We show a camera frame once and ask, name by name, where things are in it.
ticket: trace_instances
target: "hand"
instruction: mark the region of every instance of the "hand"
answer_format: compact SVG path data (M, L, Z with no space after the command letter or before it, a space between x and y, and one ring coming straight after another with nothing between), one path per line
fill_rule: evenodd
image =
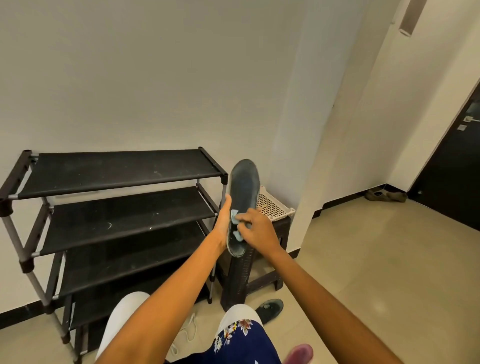
M230 224L230 207L232 205L232 198L229 194L225 194L225 203L223 204L218 217L216 219L215 226L211 233L217 235L221 240L223 249L227 246L227 234L228 226Z
M237 227L240 234L265 258L268 259L271 253L281 249L272 222L260 211L249 208L246 213L238 214L235 218L241 221ZM247 228L245 222L251 223L252 227Z

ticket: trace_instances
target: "floor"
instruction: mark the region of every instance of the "floor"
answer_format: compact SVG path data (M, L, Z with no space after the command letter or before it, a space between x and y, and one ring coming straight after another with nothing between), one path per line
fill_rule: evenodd
M333 207L312 221L297 258L405 363L480 362L480 232L415 202L370 202L363 198ZM198 332L175 340L173 361L205 350L223 315L214 303L197 304ZM281 359L309 343L313 363L335 363L305 314L284 286L248 296L256 308L270 298L285 303L265 330ZM191 339L194 326L187 328ZM93 363L95 353L84 357ZM70 363L45 315L0 330L0 362Z

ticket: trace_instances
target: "pink shoe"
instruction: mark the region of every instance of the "pink shoe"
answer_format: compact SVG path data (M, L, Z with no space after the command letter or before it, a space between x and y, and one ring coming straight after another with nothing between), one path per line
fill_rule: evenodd
M309 344L301 344L290 350L283 364L308 364L312 358L312 347Z

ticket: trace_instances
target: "black door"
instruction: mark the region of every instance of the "black door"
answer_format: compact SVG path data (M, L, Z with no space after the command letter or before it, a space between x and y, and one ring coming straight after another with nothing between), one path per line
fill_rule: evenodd
M475 92L408 195L480 230L480 93Z

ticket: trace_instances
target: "plastic basket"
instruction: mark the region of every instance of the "plastic basket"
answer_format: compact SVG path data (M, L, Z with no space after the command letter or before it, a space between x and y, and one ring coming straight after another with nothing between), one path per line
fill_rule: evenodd
M267 192L265 187L260 186L258 194L257 208L262 208L262 214L266 215L271 222L293 215L295 209L286 207L275 197Z

